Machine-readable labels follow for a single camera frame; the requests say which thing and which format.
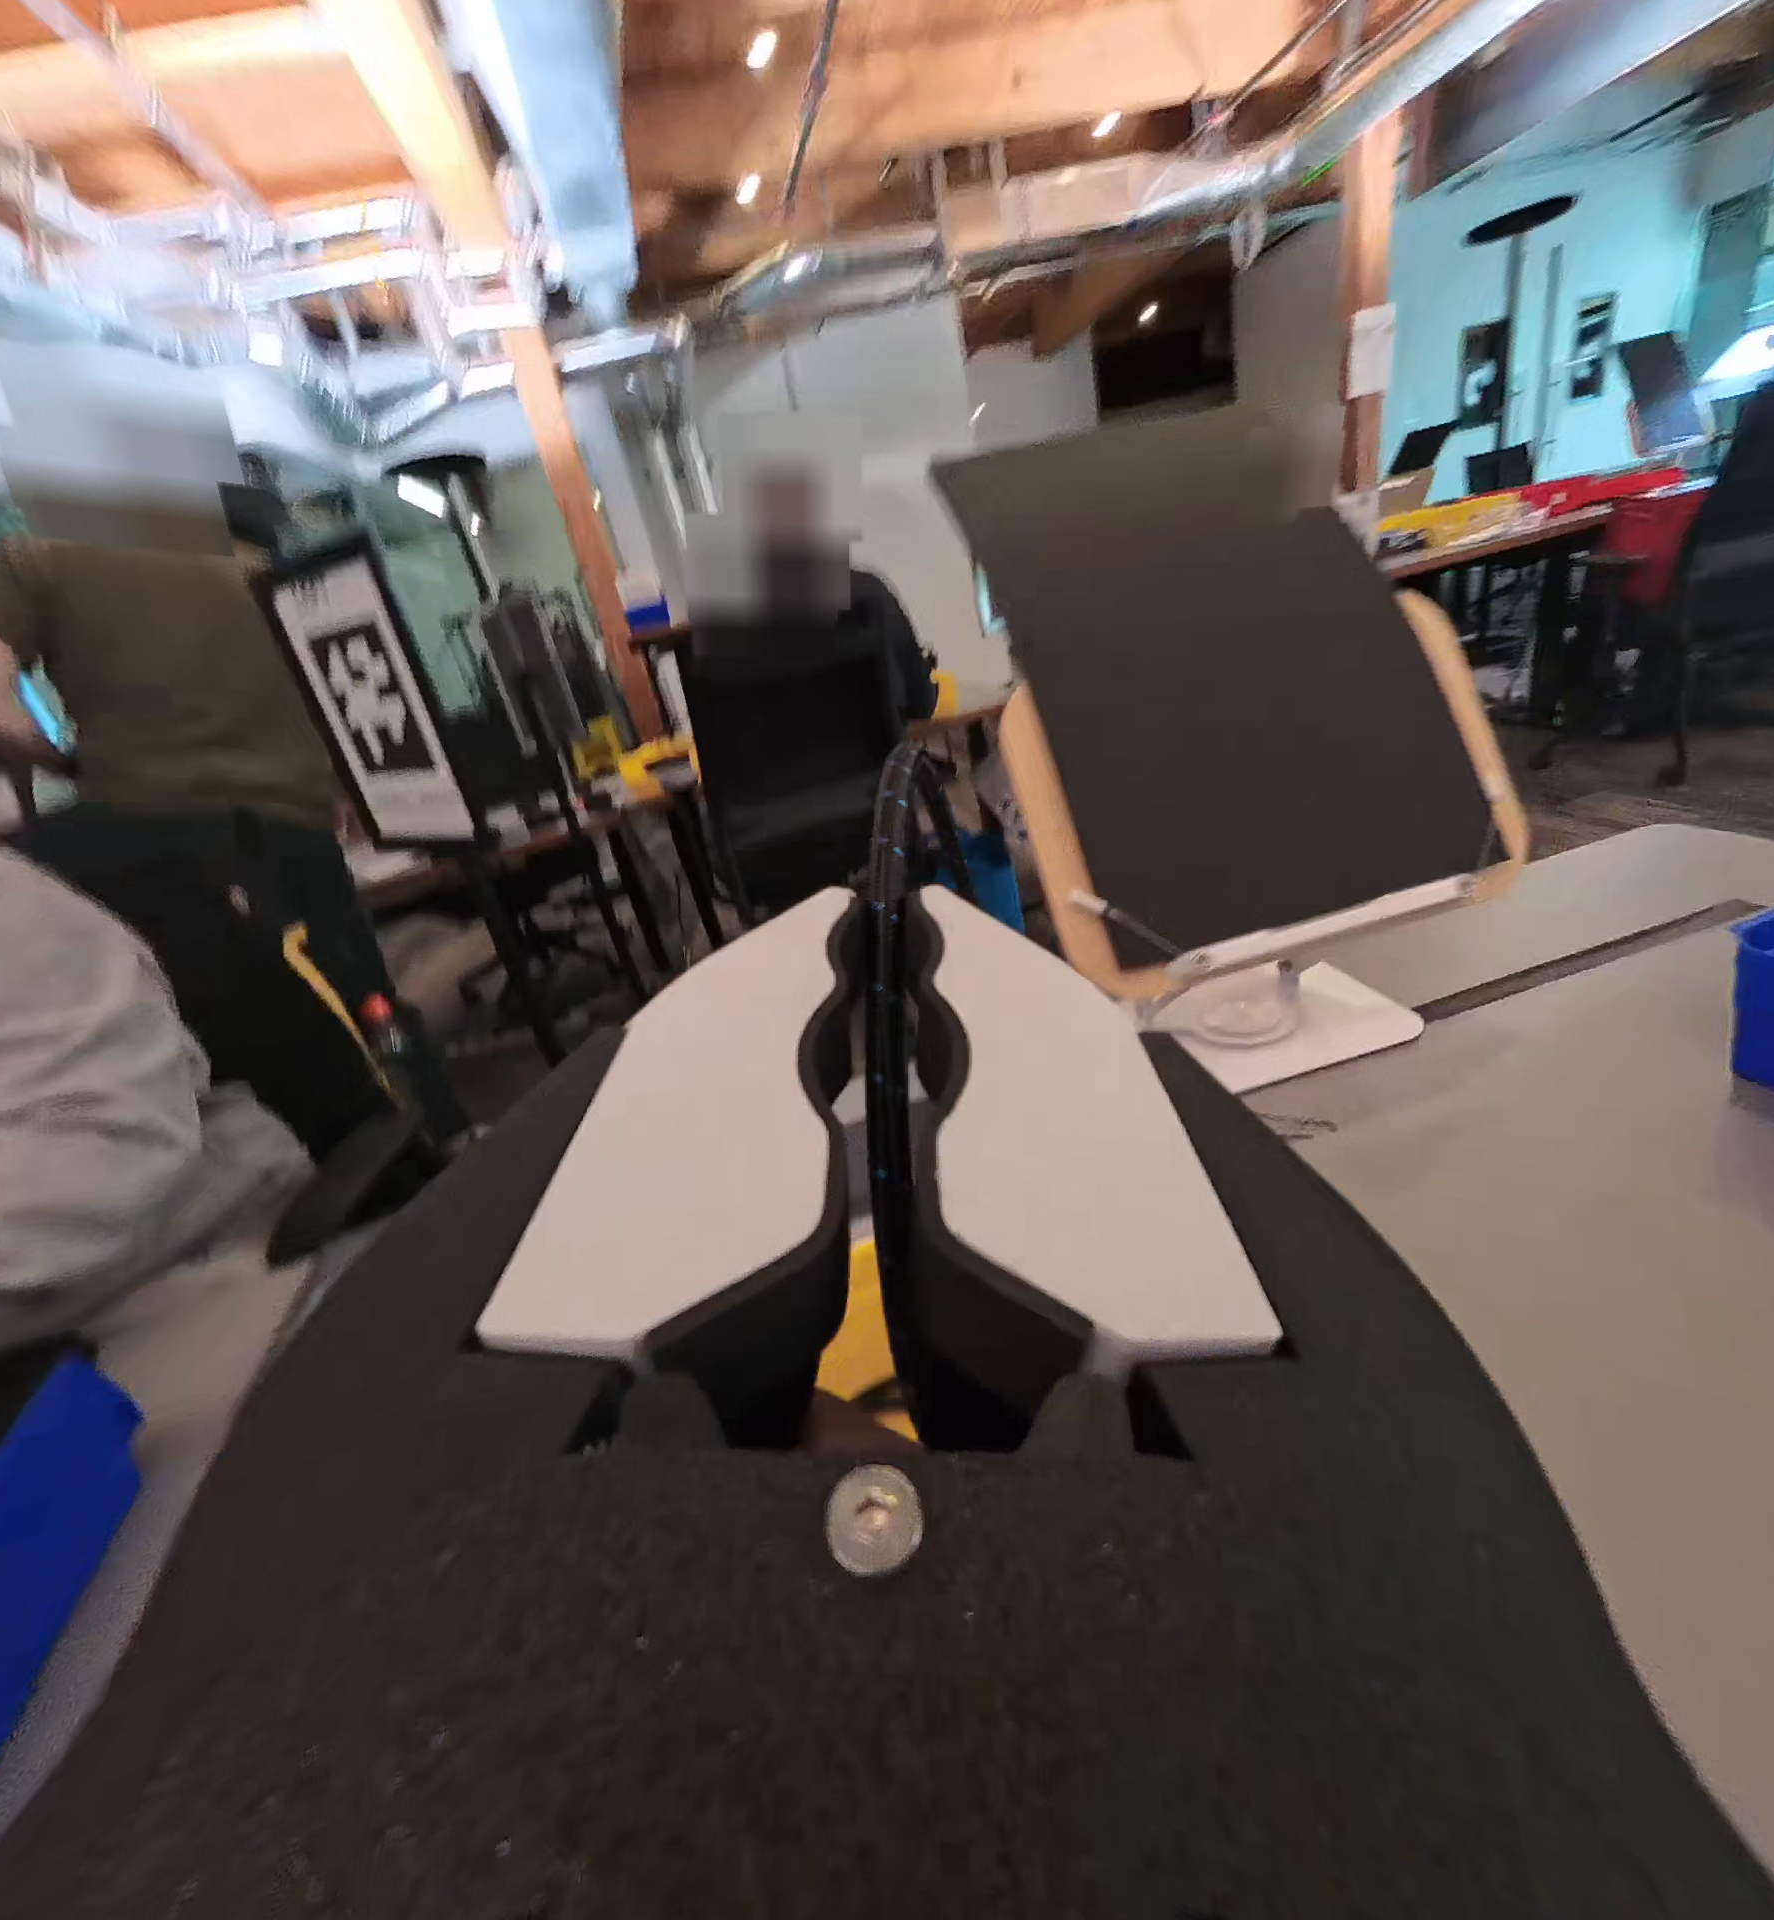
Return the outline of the grey desk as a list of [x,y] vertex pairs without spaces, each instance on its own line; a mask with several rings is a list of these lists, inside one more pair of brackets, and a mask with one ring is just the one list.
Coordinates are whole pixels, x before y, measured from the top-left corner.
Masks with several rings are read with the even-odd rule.
[[587,1046],[330,1286],[0,1836],[0,1916],[1774,1916],[1774,844],[1644,828],[1368,939],[1445,1013],[1151,1068],[1284,1354],[841,1462],[499,1358]]

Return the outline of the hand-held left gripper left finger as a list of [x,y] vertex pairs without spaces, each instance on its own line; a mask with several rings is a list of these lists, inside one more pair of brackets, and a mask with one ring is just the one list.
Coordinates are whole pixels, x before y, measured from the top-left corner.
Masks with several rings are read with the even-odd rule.
[[686,1377],[787,1447],[847,1296],[852,892],[825,888],[624,1030],[474,1323],[495,1356]]

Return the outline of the black white marker board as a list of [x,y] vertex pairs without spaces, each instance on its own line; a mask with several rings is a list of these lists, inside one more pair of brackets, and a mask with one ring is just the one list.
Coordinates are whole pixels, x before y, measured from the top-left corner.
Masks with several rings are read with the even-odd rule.
[[480,813],[372,535],[277,558],[254,593],[367,841],[387,851],[479,847]]

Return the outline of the long wooden table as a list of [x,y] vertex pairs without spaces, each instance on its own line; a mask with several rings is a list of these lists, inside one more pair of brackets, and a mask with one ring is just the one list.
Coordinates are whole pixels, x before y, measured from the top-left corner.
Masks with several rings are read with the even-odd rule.
[[1589,589],[1585,555],[1612,499],[1682,482],[1711,481],[1676,466],[1641,468],[1388,516],[1380,524],[1380,572],[1437,601],[1451,580],[1478,575],[1489,593],[1497,575],[1526,577],[1533,612],[1521,645],[1525,687],[1497,703],[1525,727],[1581,733],[1620,698],[1620,656],[1638,652],[1626,628],[1665,607],[1625,609],[1607,591]]

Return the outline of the white stand base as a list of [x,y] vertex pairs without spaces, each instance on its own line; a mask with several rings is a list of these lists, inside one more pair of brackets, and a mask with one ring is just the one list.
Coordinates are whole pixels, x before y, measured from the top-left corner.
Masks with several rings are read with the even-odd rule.
[[[1071,890],[1069,906],[1084,919],[1124,930],[1161,956],[1151,996],[1115,1001],[1137,1030],[1174,1042],[1223,1089],[1261,1093],[1417,1042],[1425,1020],[1396,1001],[1366,987],[1312,950],[1380,925],[1400,925],[1461,904],[1470,878],[1442,879],[1364,903],[1299,925],[1261,929],[1229,940],[1183,950],[1112,900]],[[1298,990],[1299,1020],[1279,1044],[1259,1049],[1223,1049],[1201,1042],[1193,1018],[1220,996],[1273,996]]]

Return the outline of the black office chair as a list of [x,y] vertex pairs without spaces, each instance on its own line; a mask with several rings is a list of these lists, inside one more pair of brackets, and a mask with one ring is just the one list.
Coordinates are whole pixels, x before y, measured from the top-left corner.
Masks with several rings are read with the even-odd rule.
[[1739,412],[1641,655],[1641,686],[1668,721],[1659,789],[1689,781],[1696,687],[1717,666],[1756,659],[1774,659],[1774,383]]

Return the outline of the yellow storage bin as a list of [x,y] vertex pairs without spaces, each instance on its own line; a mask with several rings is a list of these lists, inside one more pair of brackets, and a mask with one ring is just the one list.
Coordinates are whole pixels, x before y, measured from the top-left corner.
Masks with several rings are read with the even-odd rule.
[[847,1250],[845,1308],[834,1340],[822,1354],[815,1393],[855,1406],[880,1427],[907,1439],[918,1432],[905,1412],[897,1364],[884,1323],[877,1247],[872,1236],[856,1236]]

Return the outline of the silver round ventilation duct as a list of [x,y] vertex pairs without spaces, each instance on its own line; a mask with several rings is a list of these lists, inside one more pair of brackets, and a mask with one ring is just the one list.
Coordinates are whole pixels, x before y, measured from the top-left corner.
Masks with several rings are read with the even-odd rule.
[[449,59],[483,92],[534,193],[545,276],[588,328],[638,281],[616,3],[442,3]]

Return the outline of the red chair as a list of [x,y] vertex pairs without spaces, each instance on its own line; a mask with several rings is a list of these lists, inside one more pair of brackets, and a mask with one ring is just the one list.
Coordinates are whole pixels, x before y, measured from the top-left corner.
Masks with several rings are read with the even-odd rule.
[[1612,499],[1585,555],[1587,587],[1625,609],[1661,607],[1708,493],[1713,482],[1682,482]]

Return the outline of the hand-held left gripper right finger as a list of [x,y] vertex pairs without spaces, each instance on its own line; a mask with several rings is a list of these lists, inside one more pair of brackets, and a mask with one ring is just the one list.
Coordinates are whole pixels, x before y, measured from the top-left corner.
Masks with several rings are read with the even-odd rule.
[[1273,1360],[1284,1326],[1130,1018],[943,885],[907,903],[910,1412],[1008,1453],[1062,1380]]

